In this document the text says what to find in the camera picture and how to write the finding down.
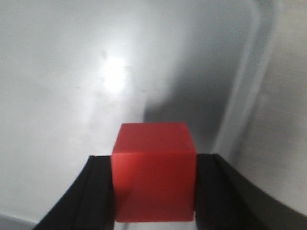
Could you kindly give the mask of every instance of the black plastic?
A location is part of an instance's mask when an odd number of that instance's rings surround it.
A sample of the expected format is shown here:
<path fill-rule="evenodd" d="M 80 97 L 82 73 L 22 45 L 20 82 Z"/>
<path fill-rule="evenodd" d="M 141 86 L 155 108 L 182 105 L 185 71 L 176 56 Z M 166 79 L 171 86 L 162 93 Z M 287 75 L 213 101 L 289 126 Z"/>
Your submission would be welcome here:
<path fill-rule="evenodd" d="M 111 230 L 113 188 L 109 156 L 90 156 L 62 198 L 33 230 Z"/>

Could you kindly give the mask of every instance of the red cube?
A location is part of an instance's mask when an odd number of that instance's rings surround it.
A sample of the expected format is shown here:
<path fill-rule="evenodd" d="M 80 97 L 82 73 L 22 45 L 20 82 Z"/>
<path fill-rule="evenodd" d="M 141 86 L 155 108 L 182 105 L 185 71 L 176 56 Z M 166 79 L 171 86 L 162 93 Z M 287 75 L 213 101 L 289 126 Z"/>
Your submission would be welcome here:
<path fill-rule="evenodd" d="M 123 124 L 111 162 L 116 221 L 193 220 L 196 150 L 185 123 Z"/>

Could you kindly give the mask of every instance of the gray surface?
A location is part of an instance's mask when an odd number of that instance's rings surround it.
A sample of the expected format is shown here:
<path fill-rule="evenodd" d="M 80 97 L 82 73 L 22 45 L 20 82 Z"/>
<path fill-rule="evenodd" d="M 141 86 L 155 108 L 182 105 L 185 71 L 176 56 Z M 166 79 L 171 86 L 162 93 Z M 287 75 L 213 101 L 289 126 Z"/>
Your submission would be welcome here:
<path fill-rule="evenodd" d="M 124 122 L 186 121 L 209 152 L 273 3 L 1 1 L 0 213 L 38 222 Z"/>
<path fill-rule="evenodd" d="M 252 116 L 230 162 L 278 201 L 307 216 L 307 1 L 285 0 L 277 44 Z M 250 199 L 268 224 L 265 204 Z"/>
<path fill-rule="evenodd" d="M 0 229 L 1 230 L 31 230 L 34 223 L 18 218 L 12 218 L 0 214 Z"/>

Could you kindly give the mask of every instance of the cube top face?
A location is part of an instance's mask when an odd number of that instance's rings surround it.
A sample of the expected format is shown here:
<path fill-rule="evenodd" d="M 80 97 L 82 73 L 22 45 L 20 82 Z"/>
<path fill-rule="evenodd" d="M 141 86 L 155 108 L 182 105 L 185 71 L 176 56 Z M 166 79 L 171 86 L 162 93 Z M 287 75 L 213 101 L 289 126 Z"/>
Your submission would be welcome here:
<path fill-rule="evenodd" d="M 123 124 L 111 163 L 116 221 L 193 220 L 196 151 L 185 123 Z"/>
<path fill-rule="evenodd" d="M 120 128 L 112 154 L 196 154 L 185 123 L 132 123 Z"/>

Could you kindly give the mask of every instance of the cube side face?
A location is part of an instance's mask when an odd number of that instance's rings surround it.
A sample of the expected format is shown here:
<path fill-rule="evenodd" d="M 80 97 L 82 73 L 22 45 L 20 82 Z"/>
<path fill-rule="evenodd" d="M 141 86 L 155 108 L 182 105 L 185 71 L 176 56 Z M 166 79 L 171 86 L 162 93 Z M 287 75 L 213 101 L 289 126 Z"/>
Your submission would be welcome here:
<path fill-rule="evenodd" d="M 111 156 L 116 221 L 192 221 L 196 177 L 194 146 L 183 152 L 171 148 L 167 152 L 165 147 L 160 152 L 157 149 L 153 152 L 151 148 L 145 151 L 144 146 L 139 151 L 137 145 L 133 147 L 135 152 L 129 148 L 126 151 L 121 147 L 122 152 L 113 152 Z"/>

